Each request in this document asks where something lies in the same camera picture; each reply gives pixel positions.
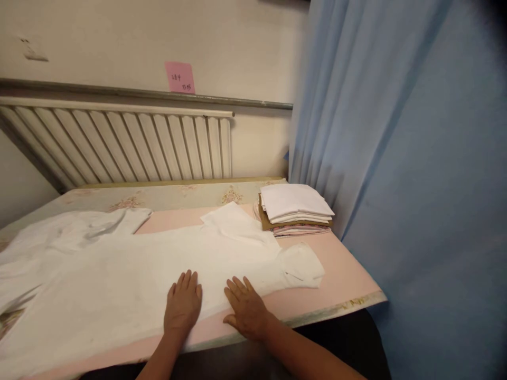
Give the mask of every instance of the floral tablecloth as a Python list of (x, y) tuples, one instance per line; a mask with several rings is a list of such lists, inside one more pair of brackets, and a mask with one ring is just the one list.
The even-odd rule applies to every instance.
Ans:
[(144, 207), (153, 211), (254, 203), (263, 186), (285, 179), (250, 182), (74, 189), (0, 230), (0, 252), (28, 225), (68, 211), (104, 211)]

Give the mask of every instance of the finger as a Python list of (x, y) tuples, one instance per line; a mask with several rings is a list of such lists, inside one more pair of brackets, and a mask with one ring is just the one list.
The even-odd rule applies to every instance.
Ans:
[(190, 282), (189, 282), (189, 290), (195, 291), (195, 288), (197, 287), (197, 272), (193, 272), (190, 276)]
[(174, 289), (176, 289), (176, 284), (173, 282), (171, 288), (169, 289), (169, 293), (167, 293), (167, 299), (173, 298)]
[(197, 295), (197, 298), (199, 298), (199, 301), (202, 301), (202, 285), (197, 285), (197, 288), (195, 288), (195, 294)]
[(229, 314), (223, 319), (223, 323), (230, 324), (232, 327), (234, 327), (236, 330), (238, 329), (236, 316), (234, 314)]
[(247, 279), (247, 277), (243, 277), (243, 281), (245, 282), (245, 285), (247, 286), (247, 289), (250, 290), (250, 291), (255, 291), (254, 287), (252, 286), (252, 284), (250, 283), (250, 280)]
[(239, 301), (236, 296), (231, 292), (229, 288), (224, 288), (223, 292), (226, 294), (226, 297), (232, 306), (232, 310), (236, 311), (237, 307), (239, 306)]
[(176, 284), (176, 289), (174, 290), (175, 293), (181, 289), (181, 284), (183, 283), (184, 278), (185, 273), (180, 274), (180, 278), (178, 278), (178, 283)]
[(247, 293), (247, 288), (245, 288), (245, 285), (243, 285), (243, 283), (241, 282), (241, 280), (239, 278), (234, 276), (232, 278), (232, 281), (234, 281), (234, 283), (236, 284), (236, 286), (238, 287), (238, 289), (241, 293), (243, 293), (243, 294)]
[(183, 283), (181, 284), (182, 289), (188, 289), (190, 277), (192, 276), (192, 271), (190, 269), (185, 273), (185, 277), (183, 278)]
[(236, 298), (239, 299), (239, 297), (241, 296), (241, 290), (238, 289), (236, 284), (231, 280), (227, 280), (227, 286), (229, 287), (231, 292), (236, 296)]

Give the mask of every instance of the pink sticky note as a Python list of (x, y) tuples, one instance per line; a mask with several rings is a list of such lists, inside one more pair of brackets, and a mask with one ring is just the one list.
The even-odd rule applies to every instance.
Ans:
[(189, 63), (165, 62), (171, 92), (195, 93), (192, 66)]

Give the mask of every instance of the wall outlet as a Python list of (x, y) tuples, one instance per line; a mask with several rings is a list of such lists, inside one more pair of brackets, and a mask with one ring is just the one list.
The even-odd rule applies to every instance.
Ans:
[(23, 55), (26, 59), (32, 61), (42, 61), (48, 62), (48, 57), (42, 51), (42, 47), (38, 39), (31, 37), (26, 38), (19, 36), (18, 37), (23, 45)]

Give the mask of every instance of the pink tablecloth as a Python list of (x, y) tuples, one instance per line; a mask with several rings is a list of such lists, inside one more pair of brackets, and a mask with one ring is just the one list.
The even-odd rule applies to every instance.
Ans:
[[(251, 204), (241, 207), (252, 215)], [(215, 209), (217, 207), (155, 212), (137, 234), (201, 224), (200, 217)], [(299, 242), (306, 242), (312, 247), (326, 275), (319, 289), (285, 289), (264, 297), (266, 307), (291, 327), (334, 318), (387, 300), (375, 281), (334, 234), (296, 236), (278, 240), (282, 247)], [(222, 323), (223, 317), (230, 312), (231, 310), (226, 310), (199, 321), (190, 333), (185, 350), (195, 351), (240, 341), (241, 336), (232, 327)], [(159, 340), (160, 336), (143, 339), (30, 378), (55, 379), (139, 361), (153, 353)]]

